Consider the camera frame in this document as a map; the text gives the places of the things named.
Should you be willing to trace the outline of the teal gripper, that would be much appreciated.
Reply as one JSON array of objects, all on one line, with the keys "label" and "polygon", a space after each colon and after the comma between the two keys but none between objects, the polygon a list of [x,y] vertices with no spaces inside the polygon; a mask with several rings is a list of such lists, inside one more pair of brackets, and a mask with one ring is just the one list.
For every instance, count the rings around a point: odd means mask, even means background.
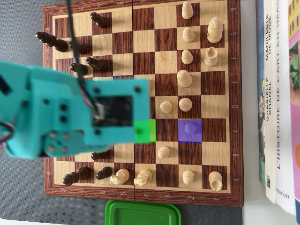
[{"label": "teal gripper", "polygon": [[150,142],[150,88],[148,80],[88,81],[87,89],[98,111],[84,113],[86,145]]}]

